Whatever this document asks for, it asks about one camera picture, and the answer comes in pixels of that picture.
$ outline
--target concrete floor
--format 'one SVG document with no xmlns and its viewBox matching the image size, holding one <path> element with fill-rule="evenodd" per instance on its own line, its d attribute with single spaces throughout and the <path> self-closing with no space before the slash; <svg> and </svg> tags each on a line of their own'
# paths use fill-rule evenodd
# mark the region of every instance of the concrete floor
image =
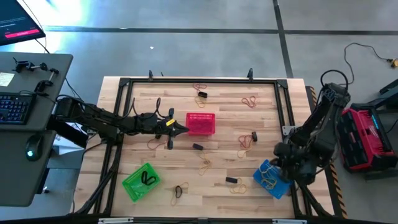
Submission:
<svg viewBox="0 0 398 224">
<path fill-rule="evenodd" d="M 294 78 L 303 78 L 319 90 L 319 76 L 324 71 L 334 68 L 349 75 L 343 49 L 351 42 L 372 45 L 382 57 L 398 57 L 398 26 L 393 22 L 398 6 L 394 0 L 25 1 L 47 30 L 50 52 L 75 57 L 68 79 L 90 103 L 96 103 L 105 75 L 147 75 L 151 69 L 154 75 L 244 77 L 252 67 L 255 77 L 285 78 L 291 69 Z M 282 27 L 275 19 L 274 5 L 280 7 L 286 35 L 278 34 Z M 185 30 L 158 33 L 152 28 Z M 201 34 L 198 29 L 235 30 Z M 266 34 L 238 33 L 243 29 L 265 30 Z M 297 30 L 320 32 L 308 35 Z M 373 32 L 363 35 L 356 31 Z M 0 50 L 42 52 L 34 40 Z M 351 102 L 373 99 L 397 77 L 398 71 L 369 49 L 352 46 L 347 56 L 356 75 L 349 87 Z M 328 81 L 341 79 L 330 74 Z M 62 93 L 71 94 L 67 86 Z M 387 119 L 384 125 L 389 128 L 393 122 Z M 335 165 L 350 218 L 398 223 L 398 178 L 365 182 L 360 175 L 347 173 L 340 161 Z M 0 220 L 68 213 L 77 175 L 76 169 L 52 170 L 47 180 L 51 194 L 36 196 L 27 208 L 1 207 Z"/>
</svg>

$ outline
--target pink basket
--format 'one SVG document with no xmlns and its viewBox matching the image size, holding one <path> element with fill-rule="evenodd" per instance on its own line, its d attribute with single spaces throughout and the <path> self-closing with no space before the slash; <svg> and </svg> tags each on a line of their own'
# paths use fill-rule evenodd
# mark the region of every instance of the pink basket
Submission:
<svg viewBox="0 0 398 224">
<path fill-rule="evenodd" d="M 187 113 L 188 134 L 211 135 L 216 133 L 216 115 L 211 113 Z"/>
</svg>

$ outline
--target monitor screen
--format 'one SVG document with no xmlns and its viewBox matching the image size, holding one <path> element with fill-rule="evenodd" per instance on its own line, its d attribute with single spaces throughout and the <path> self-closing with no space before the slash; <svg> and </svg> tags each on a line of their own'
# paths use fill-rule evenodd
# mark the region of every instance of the monitor screen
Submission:
<svg viewBox="0 0 398 224">
<path fill-rule="evenodd" d="M 0 46 L 45 37 L 16 0 L 0 0 Z"/>
</svg>

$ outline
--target wooden table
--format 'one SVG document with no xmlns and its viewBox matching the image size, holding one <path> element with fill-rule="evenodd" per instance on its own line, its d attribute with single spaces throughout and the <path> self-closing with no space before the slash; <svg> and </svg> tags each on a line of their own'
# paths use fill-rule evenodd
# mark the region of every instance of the wooden table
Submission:
<svg viewBox="0 0 398 224">
<path fill-rule="evenodd" d="M 120 77 L 104 77 L 98 107 L 113 111 Z M 302 79 L 288 79 L 289 94 L 296 125 L 301 125 L 310 115 L 307 94 Z M 167 114 L 175 108 L 174 118 L 182 125 L 188 112 L 215 113 L 216 134 L 211 136 L 189 136 L 181 134 L 175 138 L 174 149 L 160 146 L 156 150 L 147 147 L 153 135 L 125 136 L 119 166 L 112 216 L 134 217 L 226 217 L 226 218 L 293 218 L 292 199 L 283 196 L 277 200 L 270 196 L 252 178 L 254 171 L 265 159 L 274 158 L 275 144 L 282 140 L 279 119 L 275 105 L 274 87 L 265 84 L 207 84 L 209 97 L 204 108 L 199 108 L 194 97 L 197 91 L 188 83 L 135 83 L 133 97 L 138 113 L 153 112 L 155 102 L 161 97 L 160 113 Z M 124 108 L 126 93 L 122 98 L 120 114 Z M 242 97 L 254 95 L 257 106 L 250 108 L 241 103 Z M 256 131 L 258 142 L 242 159 L 238 137 Z M 87 147 L 100 140 L 92 139 Z M 198 169 L 203 160 L 201 151 L 192 144 L 205 147 L 212 162 L 205 175 Z M 85 154 L 75 192 L 76 210 L 92 194 L 100 178 L 105 145 L 98 146 Z M 150 194 L 133 203 L 122 186 L 122 181 L 141 165 L 149 162 L 160 175 L 162 182 Z M 240 177 L 247 185 L 245 194 L 231 194 L 225 177 Z M 189 182 L 176 206 L 170 199 L 176 185 Z M 315 183 L 309 186 L 314 196 L 333 213 L 330 193 L 324 173 L 317 175 Z M 102 209 L 108 189 L 105 189 Z M 302 193 L 297 192 L 300 208 L 304 211 Z"/>
</svg>

